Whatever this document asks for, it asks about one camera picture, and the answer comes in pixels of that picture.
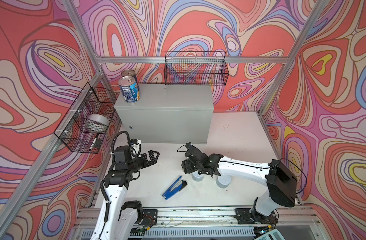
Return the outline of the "dark blue labelled can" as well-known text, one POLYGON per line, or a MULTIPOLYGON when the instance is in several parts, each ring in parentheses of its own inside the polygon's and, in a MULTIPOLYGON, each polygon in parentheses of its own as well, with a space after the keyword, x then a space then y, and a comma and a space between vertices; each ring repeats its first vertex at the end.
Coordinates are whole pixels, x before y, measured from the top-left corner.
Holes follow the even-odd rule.
POLYGON ((136 72, 134 70, 124 70, 121 72, 122 77, 133 77, 137 79, 136 72))

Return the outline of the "light blue labelled can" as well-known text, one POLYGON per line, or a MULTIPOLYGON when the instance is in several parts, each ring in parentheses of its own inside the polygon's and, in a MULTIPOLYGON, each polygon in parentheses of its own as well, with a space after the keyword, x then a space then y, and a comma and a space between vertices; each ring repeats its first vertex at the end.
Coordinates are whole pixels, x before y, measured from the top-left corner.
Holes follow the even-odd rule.
POLYGON ((119 79, 118 84, 127 103, 135 103, 140 99, 139 87, 134 77, 122 77, 119 79))

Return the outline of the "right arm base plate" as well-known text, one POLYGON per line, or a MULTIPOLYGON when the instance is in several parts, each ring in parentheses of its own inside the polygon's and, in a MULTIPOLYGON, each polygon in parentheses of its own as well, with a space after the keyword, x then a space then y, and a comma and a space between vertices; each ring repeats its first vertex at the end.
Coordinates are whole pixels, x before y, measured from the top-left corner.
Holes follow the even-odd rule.
POLYGON ((271 213, 269 216, 263 216, 257 212, 250 212, 250 208, 236 208, 236 215, 234 218, 238 221, 240 225, 250 225, 250 224, 263 224, 263 225, 273 225, 276 223, 276 216, 271 213))

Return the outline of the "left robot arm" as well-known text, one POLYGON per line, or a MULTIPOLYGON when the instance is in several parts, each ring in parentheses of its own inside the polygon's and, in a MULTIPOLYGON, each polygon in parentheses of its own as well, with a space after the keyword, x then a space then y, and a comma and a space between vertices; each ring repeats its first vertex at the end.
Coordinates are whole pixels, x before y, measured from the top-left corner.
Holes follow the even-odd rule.
POLYGON ((111 144, 112 163, 100 182, 104 201, 91 235, 92 240, 127 240, 131 233, 142 233, 157 222, 144 211, 140 201, 126 201, 130 182, 142 169, 155 165, 160 153, 142 153, 139 140, 131 139, 126 131, 115 135, 111 144))

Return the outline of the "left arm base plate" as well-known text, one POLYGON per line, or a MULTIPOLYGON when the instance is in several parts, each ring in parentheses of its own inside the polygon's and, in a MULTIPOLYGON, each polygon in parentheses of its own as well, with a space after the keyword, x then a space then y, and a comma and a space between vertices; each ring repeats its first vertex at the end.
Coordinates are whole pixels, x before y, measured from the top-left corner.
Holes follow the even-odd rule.
POLYGON ((127 208, 121 211, 119 224, 132 223, 136 227, 152 227, 157 224, 157 217, 157 209, 145 209, 138 211, 137 209, 127 208))

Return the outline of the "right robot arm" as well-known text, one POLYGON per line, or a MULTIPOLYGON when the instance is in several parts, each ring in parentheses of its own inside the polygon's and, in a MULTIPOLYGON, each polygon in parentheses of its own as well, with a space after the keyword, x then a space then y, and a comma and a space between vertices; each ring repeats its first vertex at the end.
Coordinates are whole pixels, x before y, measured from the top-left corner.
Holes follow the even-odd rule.
POLYGON ((280 160, 270 163, 251 163, 231 159, 221 154, 206 155, 192 143, 185 144, 186 159, 182 161, 185 174, 201 180, 203 175, 217 177, 220 188, 227 188, 232 178, 241 178, 261 184, 265 192, 256 197, 250 214, 268 217, 279 207, 295 206, 297 177, 280 160))

